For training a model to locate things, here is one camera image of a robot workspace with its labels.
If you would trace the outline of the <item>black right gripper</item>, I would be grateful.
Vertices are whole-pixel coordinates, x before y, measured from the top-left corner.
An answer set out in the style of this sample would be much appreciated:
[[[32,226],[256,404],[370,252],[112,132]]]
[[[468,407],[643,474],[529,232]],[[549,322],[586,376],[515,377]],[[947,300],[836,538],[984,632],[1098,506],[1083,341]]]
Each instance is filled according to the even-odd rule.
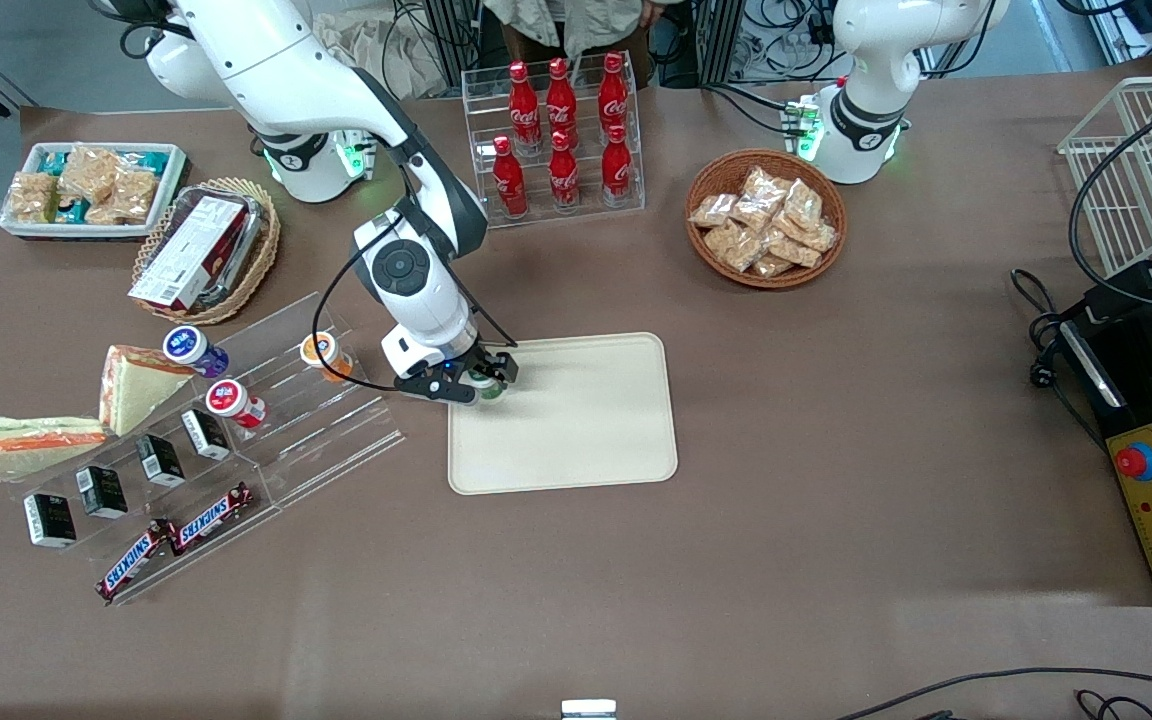
[[[435,377],[445,382],[460,382],[467,391],[467,404],[477,404],[483,397],[485,381],[470,378],[497,379],[502,386],[511,386],[517,381],[518,365],[511,354],[493,354],[483,343],[473,343],[470,350],[452,359],[445,359],[435,366]]]

